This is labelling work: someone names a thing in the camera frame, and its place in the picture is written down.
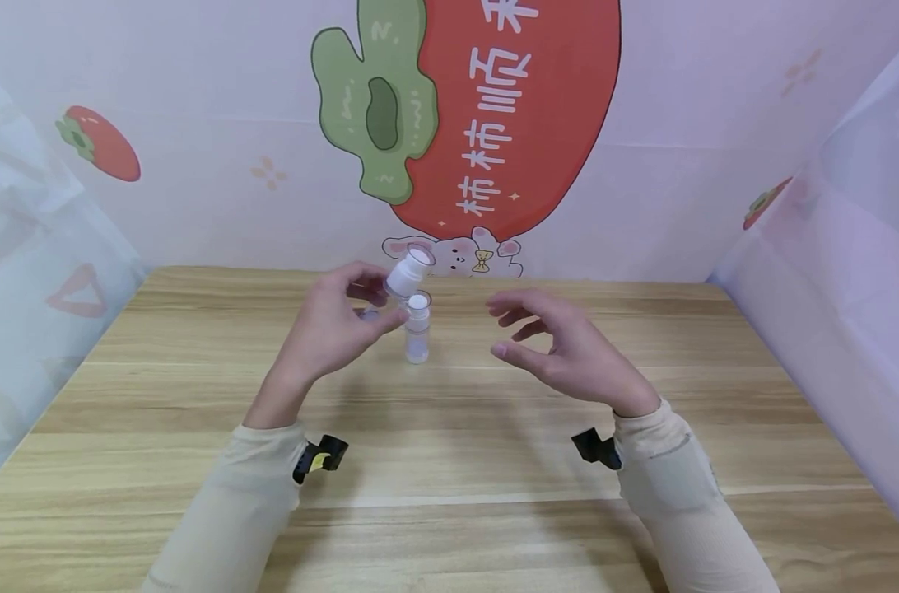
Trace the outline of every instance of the beige sleeve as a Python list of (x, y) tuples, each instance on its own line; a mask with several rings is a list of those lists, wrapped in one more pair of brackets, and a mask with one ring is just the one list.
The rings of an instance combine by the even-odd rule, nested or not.
[(143, 582), (147, 593), (255, 591), (298, 506), (305, 427), (239, 426)]
[[(622, 491), (654, 540), (657, 560), (672, 593), (763, 593), (779, 587), (749, 535), (715, 486), (710, 463), (697, 455), (674, 456), (695, 441), (687, 421), (664, 401), (642, 418), (616, 419), (614, 441), (623, 467)], [(677, 467), (670, 465), (674, 461)], [(692, 495), (681, 496), (691, 488)], [(631, 501), (637, 489), (655, 500)], [(660, 504), (674, 500), (672, 505)]]

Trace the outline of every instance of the person's right hand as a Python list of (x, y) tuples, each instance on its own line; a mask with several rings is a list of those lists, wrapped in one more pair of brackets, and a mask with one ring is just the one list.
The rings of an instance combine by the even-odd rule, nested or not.
[[(515, 332), (512, 342), (494, 344), (493, 356), (572, 398), (610, 405), (624, 418), (645, 416), (660, 407), (650, 382), (570, 302), (525, 288), (498, 292), (487, 305), (503, 327), (536, 318)], [(552, 336), (548, 354), (519, 343), (539, 333)]]

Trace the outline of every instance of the white bottle cap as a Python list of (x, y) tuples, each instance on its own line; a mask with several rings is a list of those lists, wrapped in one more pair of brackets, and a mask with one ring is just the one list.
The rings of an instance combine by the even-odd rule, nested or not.
[(401, 297), (408, 297), (417, 292), (417, 287), (433, 263), (433, 256), (428, 251), (410, 248), (387, 276), (387, 286)]
[(430, 317), (430, 295), (419, 291), (407, 301), (411, 319), (425, 319)]
[(423, 331), (430, 326), (430, 293), (418, 291), (407, 300), (407, 310), (410, 318), (407, 319), (407, 329), (410, 331)]

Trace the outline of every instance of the wood grain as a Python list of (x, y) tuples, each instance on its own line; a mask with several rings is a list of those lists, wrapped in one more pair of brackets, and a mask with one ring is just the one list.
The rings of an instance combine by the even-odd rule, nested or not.
[[(163, 268), (0, 472), (0, 591), (135, 591), (242, 419), (313, 274)], [(314, 387), (314, 474), (263, 591), (665, 591), (616, 476), (570, 437), (610, 412), (488, 354), (483, 302), (547, 287), (692, 424), (783, 591), (899, 592), (899, 524), (717, 287), (430, 279), (431, 358), (396, 332)]]

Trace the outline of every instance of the person's left hand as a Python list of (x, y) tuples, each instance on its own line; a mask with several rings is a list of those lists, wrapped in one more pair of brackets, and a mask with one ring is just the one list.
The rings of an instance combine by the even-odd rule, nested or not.
[(384, 306), (387, 270), (354, 262), (320, 276), (305, 296), (298, 317), (277, 354), (243, 424), (276, 428), (295, 422), (301, 401), (321, 376), (347, 367), (371, 344), (406, 320), (394, 308), (373, 320), (358, 317), (348, 298)]

